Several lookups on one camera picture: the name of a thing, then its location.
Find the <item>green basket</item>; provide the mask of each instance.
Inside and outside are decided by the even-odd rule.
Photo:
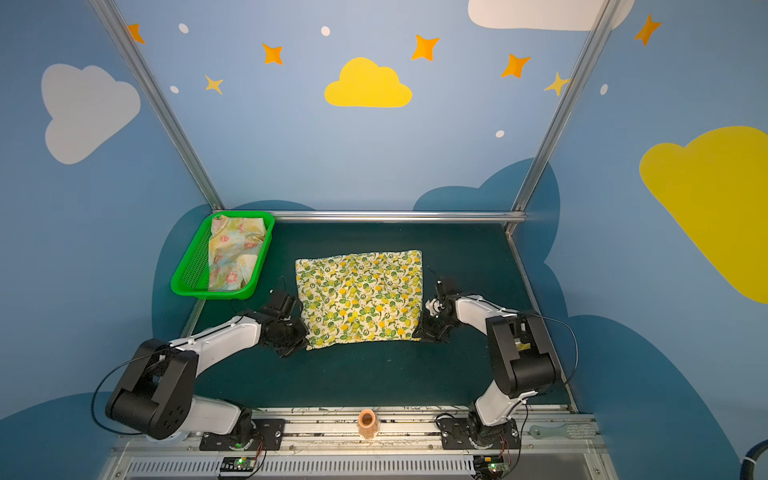
[[[259,258],[256,260],[256,266],[253,268],[253,275],[250,282],[240,290],[232,292],[209,292],[208,291],[208,240],[210,240],[210,224],[215,217],[226,215],[232,218],[263,218],[266,227],[266,236],[259,252]],[[176,269],[173,278],[170,279],[170,289],[174,293],[183,296],[195,296],[202,300],[229,300],[237,298],[245,300],[253,295],[256,290],[256,284],[259,281],[261,267],[264,265],[266,251],[272,243],[272,228],[275,226],[275,217],[267,212],[257,212],[252,210],[227,210],[218,214],[213,214],[203,220],[203,224],[197,229],[197,233],[192,239],[192,243],[187,248],[184,258]]]

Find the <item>orange star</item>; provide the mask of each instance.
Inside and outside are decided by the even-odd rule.
[[[504,70],[504,73],[502,73],[502,77],[506,77],[507,75],[514,75],[515,77],[520,78],[520,75],[523,74],[523,67],[525,66],[525,62],[530,59],[531,57],[517,58],[510,54],[509,65],[507,65],[507,69]]]
[[[275,62],[277,64],[282,65],[283,61],[280,60],[280,50],[283,50],[283,47],[268,47],[266,46],[266,43],[263,43],[264,45],[264,51],[266,52],[266,58],[264,58],[264,63],[272,63]]]
[[[661,22],[654,22],[654,20],[648,15],[648,20],[645,21],[645,25],[643,26],[643,29],[640,30],[640,32],[637,33],[637,35],[634,36],[635,40],[642,40],[643,46],[648,45],[648,40],[650,40],[650,36],[654,34],[657,28],[661,26]]]
[[[416,36],[416,51],[413,52],[413,56],[411,57],[411,60],[416,60],[417,58],[426,58],[429,61],[432,61],[432,49],[435,48],[435,45],[437,44],[439,38],[421,38],[420,36]]]
[[[131,33],[131,37],[139,43],[144,43],[144,39],[139,35],[139,24],[133,24],[128,26],[128,31]]]

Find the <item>pastel floral fabric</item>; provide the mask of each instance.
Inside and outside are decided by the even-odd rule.
[[[306,349],[412,338],[422,313],[422,253],[354,253],[296,261]]]
[[[208,241],[208,291],[229,292],[246,286],[265,236],[262,218],[214,217]]]

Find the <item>yellow star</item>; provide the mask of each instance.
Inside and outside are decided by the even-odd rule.
[[[208,86],[205,87],[205,89],[206,90],[215,90],[215,91],[219,92],[219,95],[222,95],[221,90],[219,90],[219,84],[223,80],[213,81],[210,78],[208,78],[208,75],[206,75],[205,78],[208,80]]]
[[[283,64],[283,61],[280,60],[280,50],[283,50],[283,47],[267,47],[266,43],[263,43],[264,45],[264,51],[266,52],[266,58],[264,58],[264,63],[272,63],[275,62],[279,65]]]
[[[139,43],[144,43],[144,39],[141,37],[141,35],[139,35],[139,24],[138,23],[134,23],[133,25],[129,25],[128,26],[128,31],[131,33],[131,37],[133,37],[135,41],[137,41]]]
[[[563,80],[560,78],[560,72],[554,74],[554,83],[544,89],[544,91],[547,90],[554,90],[558,93],[558,97],[560,96],[560,90],[563,88],[563,85],[567,84],[569,81],[571,81],[570,78],[566,78]]]
[[[507,75],[514,75],[515,77],[520,78],[520,75],[523,74],[523,67],[525,66],[525,63],[530,59],[531,57],[517,58],[510,54],[509,65],[507,65],[507,69],[504,70],[504,73],[502,73],[502,77],[506,77]]]
[[[661,22],[654,22],[654,20],[648,15],[648,20],[645,21],[645,25],[643,26],[643,29],[640,30],[637,35],[634,36],[635,40],[642,40],[643,45],[648,45],[648,40],[650,40],[650,36],[654,34],[657,28],[661,26]]]
[[[432,49],[435,47],[435,44],[437,44],[437,41],[439,38],[421,38],[418,35],[416,36],[416,51],[413,52],[413,56],[411,57],[411,60],[416,60],[417,58],[426,58],[429,61],[432,61]]]

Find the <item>yellow cloud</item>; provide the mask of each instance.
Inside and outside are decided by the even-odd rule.
[[[402,107],[412,96],[394,70],[362,57],[348,61],[339,81],[326,87],[326,100],[337,107]]]
[[[687,147],[659,144],[640,175],[733,288],[768,303],[768,134],[724,127]]]

